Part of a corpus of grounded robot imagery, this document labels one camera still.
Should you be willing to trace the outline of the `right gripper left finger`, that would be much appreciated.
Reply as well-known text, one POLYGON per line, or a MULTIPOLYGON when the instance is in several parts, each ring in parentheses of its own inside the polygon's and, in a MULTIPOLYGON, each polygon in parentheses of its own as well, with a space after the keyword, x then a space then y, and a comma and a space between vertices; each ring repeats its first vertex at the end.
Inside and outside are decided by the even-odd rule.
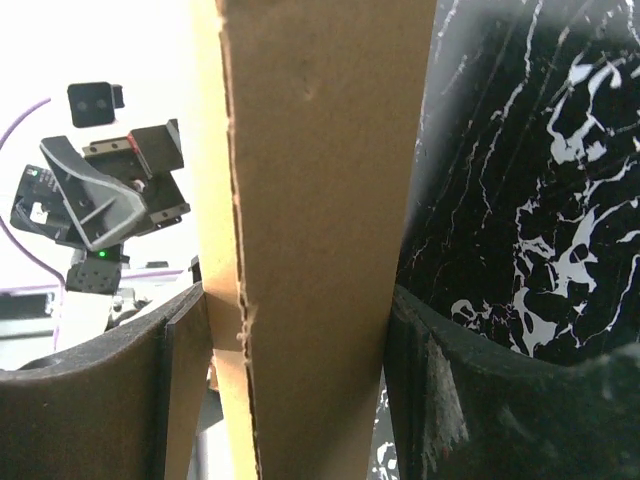
POLYGON ((4 479, 184 479, 212 343, 202 287, 1 374, 4 479))

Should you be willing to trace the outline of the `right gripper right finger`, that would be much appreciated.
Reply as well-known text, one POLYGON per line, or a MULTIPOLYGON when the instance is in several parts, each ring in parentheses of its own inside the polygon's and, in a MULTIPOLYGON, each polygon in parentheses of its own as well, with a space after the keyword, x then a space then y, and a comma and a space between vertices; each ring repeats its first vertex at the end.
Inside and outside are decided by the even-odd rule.
POLYGON ((397 287, 384 373, 404 479, 635 479, 639 347, 571 367, 461 327, 397 287))

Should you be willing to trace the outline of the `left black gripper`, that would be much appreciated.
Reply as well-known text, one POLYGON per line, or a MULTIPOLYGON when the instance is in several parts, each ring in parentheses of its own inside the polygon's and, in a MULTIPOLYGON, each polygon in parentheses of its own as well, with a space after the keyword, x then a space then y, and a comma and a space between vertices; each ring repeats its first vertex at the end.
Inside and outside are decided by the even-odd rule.
POLYGON ((176 119, 94 141, 82 148, 85 159, 65 136, 39 148, 90 250, 178 224, 191 211, 172 175, 184 167, 176 119))

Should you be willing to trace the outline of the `cardboard box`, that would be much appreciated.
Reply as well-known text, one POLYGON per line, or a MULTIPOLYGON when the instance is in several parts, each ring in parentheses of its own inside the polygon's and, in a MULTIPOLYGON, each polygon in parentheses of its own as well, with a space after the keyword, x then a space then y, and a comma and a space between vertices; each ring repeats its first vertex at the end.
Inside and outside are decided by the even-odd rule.
POLYGON ((363 479, 435 5, 193 1, 183 148, 239 479, 363 479))

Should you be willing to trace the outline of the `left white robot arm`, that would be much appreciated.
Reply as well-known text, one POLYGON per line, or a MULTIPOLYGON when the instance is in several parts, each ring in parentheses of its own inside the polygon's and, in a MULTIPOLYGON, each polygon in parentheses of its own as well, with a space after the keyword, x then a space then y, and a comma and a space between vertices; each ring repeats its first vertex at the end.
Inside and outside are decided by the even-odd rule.
MULTIPOLYGON (((104 127, 103 134, 113 132, 124 132, 133 124, 152 124, 163 123, 161 117, 149 117, 150 119, 136 119, 126 128, 122 127, 104 127)), ((32 253, 35 257, 49 265, 51 268, 59 272, 62 276, 71 264, 73 257, 72 250, 64 246, 56 246, 48 241, 37 238, 24 232, 19 232, 9 225, 9 203, 10 196, 15 191, 14 182, 18 178, 18 170, 21 170, 23 163, 18 165, 19 147, 28 146, 31 137, 29 132, 16 134, 13 143, 7 143, 6 156, 1 156, 1 166, 7 167, 6 173, 1 174, 1 216, 9 229, 9 232, 20 241, 20 244, 32 253)), ((192 179, 189 165, 182 173, 177 174, 177 182, 179 187, 183 189, 185 198, 193 201, 193 192, 191 191, 192 179)), ((141 238, 132 239, 126 243, 125 251, 133 256, 133 267, 131 273, 126 273, 125 284, 134 285, 143 284, 143 282, 153 284, 168 283, 177 277, 177 272, 185 270, 191 262, 191 259, 197 255, 198 241, 196 239, 197 229, 195 225, 195 214, 192 212, 186 215, 186 218, 180 225, 173 226, 159 232, 147 235, 141 238), (169 267, 163 270, 174 273, 153 273, 147 269, 150 279, 133 279, 128 280, 132 276, 142 275, 143 266, 150 261, 167 261, 169 267)), ((31 262, 23 253, 20 252, 6 234, 1 229, 1 300, 7 300, 8 303, 1 304, 1 314, 6 318, 1 318, 1 349, 9 349, 7 345, 12 342, 35 342, 37 345, 45 345, 34 347, 36 350, 51 350, 53 332, 57 326, 57 315, 59 313, 59 299, 55 299, 55 294, 59 290, 58 280, 51 273, 48 273, 41 267, 31 262), (52 297, 50 302, 52 314, 45 315, 45 303, 40 298, 45 295, 52 297)))

